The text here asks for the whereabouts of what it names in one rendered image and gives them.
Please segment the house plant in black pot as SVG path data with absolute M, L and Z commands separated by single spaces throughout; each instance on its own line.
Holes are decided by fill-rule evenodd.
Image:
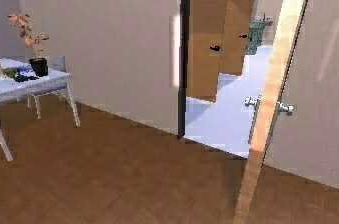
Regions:
M 47 33 L 39 33 L 33 35 L 33 29 L 30 26 L 30 16 L 27 13 L 9 14 L 7 16 L 9 22 L 19 29 L 19 37 L 24 41 L 25 45 L 31 49 L 32 57 L 29 64 L 34 73 L 39 77 L 48 75 L 48 61 L 41 56 L 43 52 L 43 43 L 50 39 Z

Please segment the brown wooden room door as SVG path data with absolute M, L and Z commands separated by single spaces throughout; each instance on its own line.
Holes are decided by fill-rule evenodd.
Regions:
M 190 0 L 187 96 L 216 101 L 227 0 Z
M 227 0 L 219 70 L 223 74 L 241 76 L 254 0 Z

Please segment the light wooden room door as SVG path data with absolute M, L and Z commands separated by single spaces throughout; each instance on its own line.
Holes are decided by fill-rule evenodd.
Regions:
M 248 160 L 231 224 L 246 224 L 272 131 L 279 115 L 278 102 L 281 102 L 307 3 L 308 0 L 283 0 L 265 85 L 256 110 Z

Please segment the blue and black small object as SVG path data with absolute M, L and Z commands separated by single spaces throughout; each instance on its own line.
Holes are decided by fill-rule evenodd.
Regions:
M 31 70 L 30 67 L 19 66 L 19 67 L 15 67 L 14 70 L 15 70 L 14 80 L 18 83 L 38 79 L 37 76 L 25 75 L 25 72 L 29 72 Z

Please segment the white table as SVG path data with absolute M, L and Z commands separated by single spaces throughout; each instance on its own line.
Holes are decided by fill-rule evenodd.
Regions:
M 67 92 L 67 99 L 73 111 L 75 124 L 80 126 L 80 118 L 73 95 L 72 75 L 66 72 L 48 69 L 47 76 L 20 83 L 10 78 L 4 78 L 0 80 L 0 104 L 26 96 L 42 96 L 59 90 Z M 6 159 L 12 161 L 12 154 L 5 142 L 1 129 L 0 145 Z

